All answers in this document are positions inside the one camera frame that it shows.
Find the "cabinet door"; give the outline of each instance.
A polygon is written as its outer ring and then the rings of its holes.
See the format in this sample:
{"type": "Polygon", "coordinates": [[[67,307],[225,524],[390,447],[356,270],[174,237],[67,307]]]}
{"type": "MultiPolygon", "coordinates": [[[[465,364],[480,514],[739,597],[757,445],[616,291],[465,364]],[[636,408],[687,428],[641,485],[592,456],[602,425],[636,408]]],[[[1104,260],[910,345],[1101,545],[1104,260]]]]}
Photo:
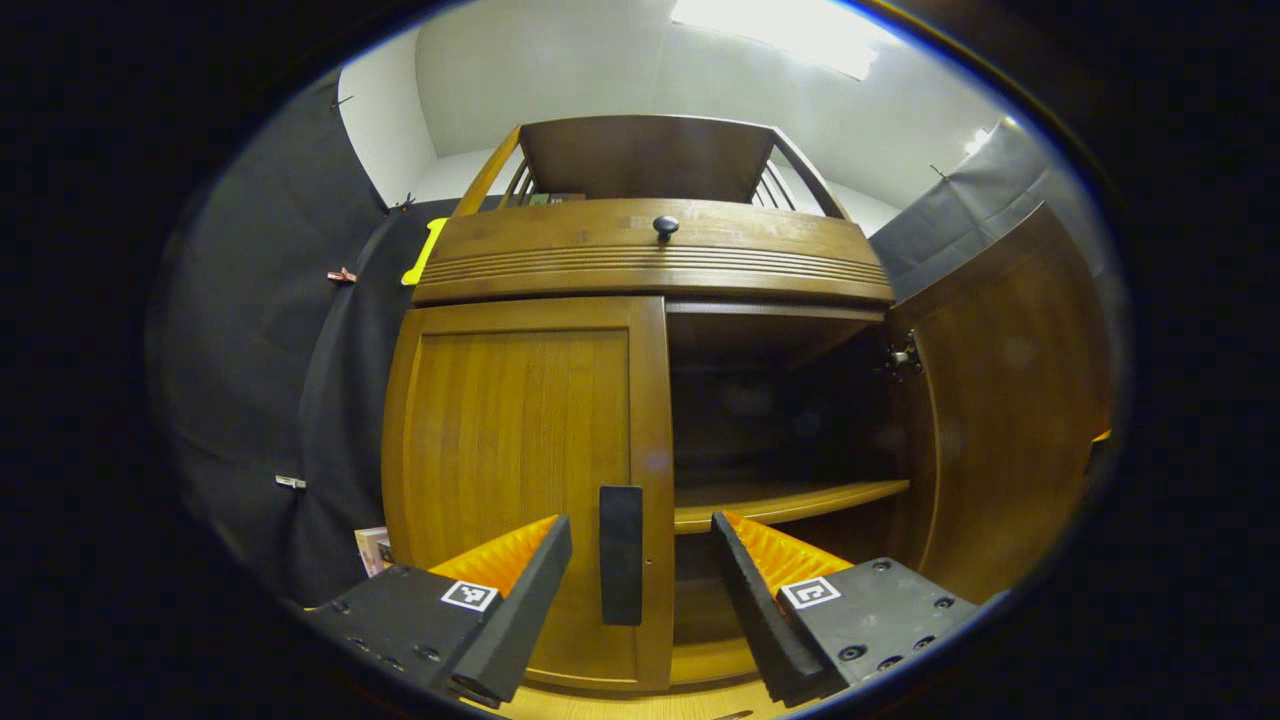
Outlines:
{"type": "Polygon", "coordinates": [[[430,568],[552,514],[573,557],[526,678],[664,688],[675,583],[671,391],[660,297],[577,297],[412,310],[383,447],[399,562],[430,568]],[[639,626],[600,607],[599,487],[644,489],[639,626]]]}
{"type": "Polygon", "coordinates": [[[896,384],[911,456],[890,553],[972,602],[1025,575],[1084,495],[1107,429],[1107,340],[1097,287],[1044,205],[892,307],[923,374],[896,384]]]}

